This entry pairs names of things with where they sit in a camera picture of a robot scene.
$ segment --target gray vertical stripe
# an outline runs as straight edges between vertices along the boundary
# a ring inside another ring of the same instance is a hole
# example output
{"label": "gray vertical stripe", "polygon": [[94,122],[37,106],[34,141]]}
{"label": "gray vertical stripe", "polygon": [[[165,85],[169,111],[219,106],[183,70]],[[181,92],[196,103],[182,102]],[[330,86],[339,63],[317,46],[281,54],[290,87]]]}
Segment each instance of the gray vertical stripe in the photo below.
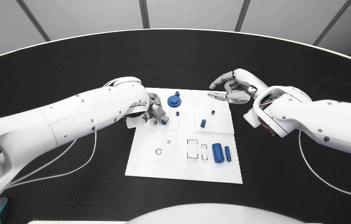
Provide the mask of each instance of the gray vertical stripe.
{"label": "gray vertical stripe", "polygon": [[250,5],[251,5],[251,0],[244,0],[242,11],[237,22],[237,29],[235,29],[237,32],[241,32]]}
{"label": "gray vertical stripe", "polygon": [[35,27],[37,27],[37,29],[38,29],[38,31],[40,31],[40,33],[41,33],[44,39],[45,39],[47,41],[51,41],[51,38],[50,38],[47,32],[45,32],[45,30],[44,30],[44,28],[42,28],[42,26],[41,26],[41,24],[40,24],[40,22],[38,22],[38,19],[35,18],[35,15],[34,15],[34,13],[32,13],[32,11],[31,11],[31,9],[29,9],[29,7],[28,7],[25,1],[24,1],[24,0],[17,0],[17,2],[19,3],[21,8],[22,8],[24,12],[27,13],[28,18],[29,18],[29,20],[32,21],[32,23],[34,23],[34,25],[35,25]]}
{"label": "gray vertical stripe", "polygon": [[336,17],[333,18],[333,20],[332,20],[329,26],[326,27],[326,29],[324,29],[324,31],[323,31],[320,37],[317,38],[317,40],[316,40],[316,42],[314,42],[314,45],[319,45],[319,44],[320,44],[323,38],[326,37],[326,34],[329,33],[329,31],[332,30],[333,26],[336,25],[336,23],[337,23],[337,21],[339,21],[342,15],[345,14],[345,12],[346,12],[346,10],[347,10],[350,4],[351,4],[351,0],[347,0],[347,1],[346,1],[346,4],[343,5],[342,9],[339,10],[339,13],[337,13]]}
{"label": "gray vertical stripe", "polygon": [[147,0],[140,0],[143,27],[150,28]]}

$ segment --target gray wall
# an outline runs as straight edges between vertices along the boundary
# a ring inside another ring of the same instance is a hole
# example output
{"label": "gray wall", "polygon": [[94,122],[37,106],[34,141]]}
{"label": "gray wall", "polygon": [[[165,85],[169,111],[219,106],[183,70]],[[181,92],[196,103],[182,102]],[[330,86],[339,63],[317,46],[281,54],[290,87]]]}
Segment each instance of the gray wall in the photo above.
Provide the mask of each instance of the gray wall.
{"label": "gray wall", "polygon": [[[51,40],[147,27],[205,28],[291,39],[350,55],[351,7],[340,12],[347,1],[24,0]],[[0,8],[0,53],[44,42],[17,0],[0,0]]]}

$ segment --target white border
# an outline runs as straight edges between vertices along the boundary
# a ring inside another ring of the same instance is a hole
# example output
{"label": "white border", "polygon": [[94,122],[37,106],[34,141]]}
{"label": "white border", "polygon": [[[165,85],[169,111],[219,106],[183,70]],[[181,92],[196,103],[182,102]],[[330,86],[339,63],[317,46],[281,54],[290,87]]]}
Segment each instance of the white border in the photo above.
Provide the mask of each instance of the white border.
{"label": "white border", "polygon": [[235,33],[235,34],[244,34],[244,35],[254,35],[254,36],[261,36],[261,37],[267,37],[267,38],[277,39],[277,40],[284,40],[284,41],[288,41],[288,42],[301,44],[301,45],[307,45],[307,46],[310,46],[313,48],[317,48],[320,50],[324,50],[324,51],[327,51],[327,52],[330,52],[330,53],[333,53],[336,55],[340,55],[340,56],[351,59],[351,57],[349,55],[345,55],[345,54],[339,53],[337,51],[329,50],[329,49],[326,49],[323,47],[319,47],[319,46],[306,44],[306,43],[298,42],[298,41],[281,39],[281,38],[277,38],[277,37],[273,37],[273,36],[267,36],[267,35],[257,35],[257,34],[250,34],[250,33],[242,33],[242,32],[235,32],[235,31],[225,31],[225,30],[215,30],[215,29],[198,29],[198,28],[147,28],[147,29],[140,28],[140,29],[127,29],[127,30],[101,32],[101,33],[88,34],[88,35],[78,35],[78,36],[73,36],[73,37],[68,37],[68,38],[64,38],[64,39],[53,40],[53,41],[44,42],[44,43],[31,45],[31,46],[24,47],[24,48],[21,48],[18,50],[14,50],[14,51],[6,52],[5,54],[0,54],[0,56],[8,55],[8,54],[11,54],[11,53],[14,53],[14,52],[17,52],[19,50],[27,49],[27,48],[31,48],[31,47],[35,47],[38,45],[44,45],[44,44],[48,44],[48,43],[53,43],[53,42],[57,42],[57,41],[61,41],[61,40],[68,40],[68,39],[74,39],[74,38],[84,37],[84,36],[90,36],[90,35],[100,35],[100,34],[117,33],[117,32],[124,32],[124,31],[139,31],[139,30],[145,30],[145,31],[147,31],[147,30],[202,30],[202,31],[215,31],[215,32]]}

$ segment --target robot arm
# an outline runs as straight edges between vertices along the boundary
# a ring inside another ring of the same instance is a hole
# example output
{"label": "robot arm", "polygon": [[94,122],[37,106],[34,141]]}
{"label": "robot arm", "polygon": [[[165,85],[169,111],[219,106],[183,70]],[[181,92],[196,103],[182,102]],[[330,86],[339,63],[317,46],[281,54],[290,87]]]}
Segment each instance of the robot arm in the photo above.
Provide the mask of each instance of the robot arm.
{"label": "robot arm", "polygon": [[[296,129],[301,129],[320,144],[351,153],[349,121],[351,103],[333,100],[313,102],[310,96],[298,88],[268,87],[244,69],[224,74],[212,83],[211,89],[228,79],[231,81],[225,84],[228,94],[212,92],[209,96],[234,104],[248,103],[248,96],[254,97],[254,107],[244,115],[254,127],[263,125],[274,135],[283,138]],[[234,84],[235,87],[229,89],[228,84]]]}
{"label": "robot arm", "polygon": [[127,126],[149,119],[169,121],[160,98],[139,78],[120,78],[103,88],[0,118],[0,192],[31,161],[73,140],[127,118]]}

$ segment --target blue screw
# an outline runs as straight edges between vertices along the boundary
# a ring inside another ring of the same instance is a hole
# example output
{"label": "blue screw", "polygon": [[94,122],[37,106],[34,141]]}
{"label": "blue screw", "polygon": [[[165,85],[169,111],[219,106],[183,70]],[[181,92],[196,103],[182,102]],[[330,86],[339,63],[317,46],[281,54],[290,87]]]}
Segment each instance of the blue screw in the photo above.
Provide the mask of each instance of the blue screw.
{"label": "blue screw", "polygon": [[205,125],[206,125],[206,120],[202,120],[202,125],[201,125],[201,127],[205,127]]}

